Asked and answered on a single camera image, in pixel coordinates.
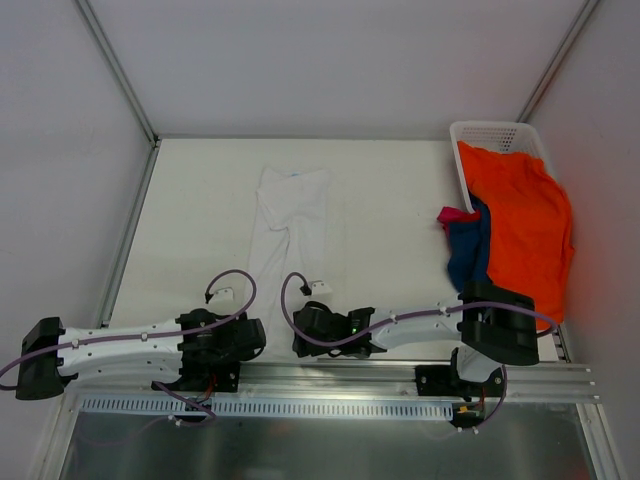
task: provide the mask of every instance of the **white backdrop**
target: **white backdrop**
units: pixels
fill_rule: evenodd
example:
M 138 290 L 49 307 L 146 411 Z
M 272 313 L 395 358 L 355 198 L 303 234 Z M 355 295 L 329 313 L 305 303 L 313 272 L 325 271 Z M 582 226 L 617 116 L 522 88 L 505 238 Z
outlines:
M 582 0 L 93 0 L 161 134 L 447 137 L 514 120 Z
M 603 2 L 533 125 L 574 209 L 567 326 L 594 369 L 629 478 L 640 478 L 640 3 Z
M 4 366 L 43 317 L 95 324 L 149 149 L 69 0 L 2 5 L 0 145 Z M 0 392 L 0 479 L 34 478 L 52 405 Z

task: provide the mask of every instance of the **laundry basket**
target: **laundry basket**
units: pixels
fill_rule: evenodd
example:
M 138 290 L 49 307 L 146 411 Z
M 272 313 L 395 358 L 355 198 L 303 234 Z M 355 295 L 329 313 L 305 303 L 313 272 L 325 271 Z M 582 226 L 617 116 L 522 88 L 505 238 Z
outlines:
M 532 157 L 542 159 L 547 172 L 553 176 L 538 132 L 536 132 L 536 129 L 531 125 L 516 122 L 465 121 L 452 123 L 449 132 L 451 133 L 453 152 L 456 157 L 462 197 L 464 198 L 464 205 L 469 213 L 473 212 L 473 207 L 471 206 L 467 181 L 464 177 L 464 169 L 462 168 L 462 161 L 460 160 L 460 151 L 458 150 L 459 140 L 462 140 L 472 147 L 481 147 L 491 150 L 492 152 L 528 153 Z

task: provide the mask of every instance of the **purple cable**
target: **purple cable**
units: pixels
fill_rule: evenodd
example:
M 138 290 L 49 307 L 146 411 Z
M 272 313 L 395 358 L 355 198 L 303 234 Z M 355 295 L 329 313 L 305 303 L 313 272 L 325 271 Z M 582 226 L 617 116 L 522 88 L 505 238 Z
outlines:
M 313 344 L 313 345 L 318 345 L 319 347 L 325 347 L 325 348 L 335 348 L 335 347 L 340 347 L 342 345 L 345 345 L 349 342 L 352 342 L 354 340 L 357 340 L 360 337 L 363 337 L 365 335 L 368 335 L 369 333 L 378 330 L 386 325 L 389 325 L 390 323 L 396 323 L 396 322 L 401 322 L 403 320 L 409 320 L 411 318 L 416 318 L 416 317 L 424 317 L 424 316 L 430 316 L 430 315 L 442 315 L 442 312 L 439 309 L 431 309 L 431 310 L 419 310 L 416 312 L 410 312 L 410 313 L 403 313 L 400 315 L 396 315 L 395 319 L 391 319 L 391 318 L 387 318 L 385 320 L 382 320 L 381 322 L 376 323 L 375 325 L 372 325 L 370 327 L 365 328 L 364 330 L 361 330 L 360 332 L 351 335 L 350 337 L 347 338 L 343 338 L 342 340 L 336 340 L 334 342 L 324 342 L 322 340 L 318 340 L 315 339 L 313 337 L 310 337 L 309 335 L 305 334 L 302 330 L 300 330 L 291 320 L 291 317 L 289 316 L 289 313 L 287 312 L 287 305 L 286 305 L 286 301 L 285 301 L 285 297 L 286 297 L 286 292 L 287 292 L 287 287 L 289 286 L 289 282 L 291 281 L 291 279 L 293 277 L 298 277 L 299 279 L 302 280 L 302 282 L 304 283 L 304 285 L 306 287 L 308 287 L 308 283 L 307 283 L 307 279 L 304 277 L 304 275 L 302 275 L 299 272 L 291 272 L 289 275 L 287 275 L 287 278 L 285 278 L 284 283 L 282 284 L 282 289 L 280 290 L 280 307 L 282 308 L 282 314 L 284 316 L 284 319 L 287 321 L 287 323 L 289 324 L 289 326 L 293 329 L 293 331 L 296 333 L 296 335 L 298 335 L 300 338 L 302 338 L 303 340 L 306 340 L 307 342 Z M 550 333 L 553 333 L 556 331 L 556 329 L 558 328 L 558 325 L 556 324 L 556 322 L 550 318 L 547 317 L 546 315 L 543 315 L 542 313 L 538 313 L 532 310 L 527 310 L 526 308 L 522 308 L 522 307 L 516 307 L 515 305 L 509 305 L 507 303 L 501 303 L 501 302 L 473 302 L 473 303 L 466 303 L 464 305 L 459 305 L 457 307 L 451 307 L 451 308 L 447 308 L 445 310 L 445 312 L 447 314 L 450 313 L 456 313 L 456 312 L 461 312 L 463 310 L 468 310 L 471 308 L 501 308 L 503 310 L 510 310 L 512 312 L 516 312 L 516 313 L 524 313 L 526 315 L 532 316 L 532 317 L 536 317 L 539 318 L 541 320 L 544 320 L 545 322 L 549 323 L 549 328 L 547 330 L 545 330 L 544 332 L 540 332 L 537 334 L 538 337 L 543 337 L 545 335 L 549 335 Z
M 251 284 L 251 289 L 252 289 L 251 297 L 240 310 L 238 310 L 235 313 L 232 313 L 231 315 L 229 315 L 228 317 L 224 318 L 219 322 L 211 323 L 209 325 L 205 325 L 204 327 L 192 328 L 189 330 L 176 330 L 174 332 L 148 333 L 147 339 L 185 336 L 185 335 L 193 335 L 197 333 L 206 332 L 207 330 L 213 330 L 214 328 L 221 327 L 225 323 L 229 323 L 230 321 L 234 320 L 235 318 L 239 317 L 240 315 L 245 313 L 247 310 L 249 310 L 249 307 L 253 304 L 253 301 L 256 299 L 257 285 L 253 277 L 249 275 L 247 272 L 245 272 L 244 270 L 231 269 L 231 270 L 222 272 L 220 275 L 216 276 L 213 280 L 211 280 L 211 282 L 209 283 L 209 286 L 205 291 L 205 294 L 208 294 L 209 291 L 211 290 L 211 287 L 216 282 L 218 282 L 222 277 L 226 277 L 227 275 L 231 275 L 233 273 L 238 273 L 244 276 L 247 280 L 249 280 L 249 283 Z M 111 337 L 87 338 L 87 339 L 79 340 L 78 346 L 91 345 L 93 343 L 116 342 L 116 341 L 122 341 L 122 340 L 138 340 L 139 341 L 141 340 L 141 335 L 128 334 L 128 335 L 113 335 Z M 0 378 L 2 378 L 9 370 L 16 367 L 17 365 L 20 365 L 23 362 L 26 362 L 27 360 L 31 360 L 32 358 L 39 357 L 40 355 L 44 355 L 46 353 L 55 352 L 57 350 L 62 350 L 65 348 L 72 348 L 72 347 L 73 347 L 73 344 L 71 342 L 67 342 L 67 343 L 61 343 L 59 345 L 52 345 L 50 347 L 41 348 L 40 350 L 36 350 L 35 352 L 27 353 L 26 355 L 23 355 L 20 358 L 16 358 L 14 361 L 10 362 L 8 365 L 2 368 L 0 370 Z M 17 385 L 11 385 L 11 386 L 0 385 L 0 390 L 4 390 L 4 391 L 12 391 L 12 390 L 15 390 L 16 388 L 18 388 Z
M 175 393 L 173 393 L 171 390 L 166 389 L 166 387 L 164 385 L 162 385 L 159 382 L 153 382 L 155 383 L 158 388 L 160 388 L 160 390 L 162 390 L 163 392 L 165 392 L 167 395 L 170 395 L 178 400 L 180 400 L 181 402 L 187 403 L 189 405 L 192 405 L 193 402 L 191 402 L 191 400 L 189 400 L 188 398 L 185 398 L 181 395 L 177 395 Z M 207 413 L 208 415 L 212 415 L 212 418 L 215 418 L 214 413 L 209 410 L 208 408 L 202 407 L 202 410 L 205 411 L 205 413 Z M 173 419 L 170 416 L 162 416 L 162 417 L 156 417 L 153 420 L 151 420 L 150 422 L 146 423 L 145 425 L 143 425 L 139 430 L 137 430 L 136 432 L 133 432 L 131 435 L 123 438 L 122 440 L 115 440 L 115 441 L 111 441 L 111 442 L 100 442 L 100 441 L 96 441 L 96 440 L 91 440 L 90 438 L 87 438 L 82 431 L 80 431 L 80 428 L 78 428 L 75 432 L 74 432 L 74 436 L 76 438 L 78 438 L 80 441 L 91 445 L 92 447 L 119 447 L 122 445 L 125 445 L 126 443 L 129 443 L 130 441 L 132 441 L 133 439 L 135 439 L 136 437 L 140 436 L 143 432 L 145 432 L 146 430 L 148 430 L 149 428 L 151 428 L 152 426 L 154 426 L 157 423 L 160 423 L 161 421 L 166 420 L 166 421 L 173 421 Z M 211 421 L 203 421 L 203 422 L 181 422 L 180 423 L 180 427 L 204 427 L 204 426 L 208 426 L 209 424 L 211 424 Z
M 459 432 L 457 428 L 455 428 L 454 430 L 445 433 L 444 435 L 431 435 L 431 433 L 429 433 L 428 430 L 424 429 L 422 430 L 422 433 L 424 434 L 425 437 L 427 437 L 429 440 L 433 440 L 434 442 L 443 442 L 445 440 L 449 440 L 450 438 L 455 437 L 458 433 L 462 433 Z
M 162 390 L 164 393 L 166 393 L 167 395 L 169 395 L 170 397 L 175 398 L 176 400 L 180 400 L 181 402 L 186 403 L 187 405 L 189 405 L 190 407 L 193 407 L 197 410 L 200 410 L 201 412 L 206 413 L 207 415 L 209 415 L 213 420 L 215 420 L 216 418 L 216 414 L 213 413 L 213 411 L 210 408 L 204 407 L 202 405 L 200 405 L 197 402 L 194 402 L 193 400 L 189 400 L 186 397 L 183 397 L 182 395 L 178 395 L 177 393 L 172 392 L 171 390 L 169 390 L 167 387 L 164 386 L 164 384 L 160 383 L 160 382 L 153 382 L 153 384 L 158 387 L 160 390 Z
M 502 404 L 504 403 L 504 399 L 507 398 L 507 369 L 505 368 L 504 365 L 502 365 L 502 395 L 500 395 L 500 400 L 498 400 L 498 404 L 496 405 L 496 408 L 494 408 L 491 413 L 482 421 L 482 423 L 480 425 L 486 425 L 487 422 L 489 420 L 491 420 L 494 415 L 496 414 L 496 412 L 500 409 L 500 407 L 502 406 Z

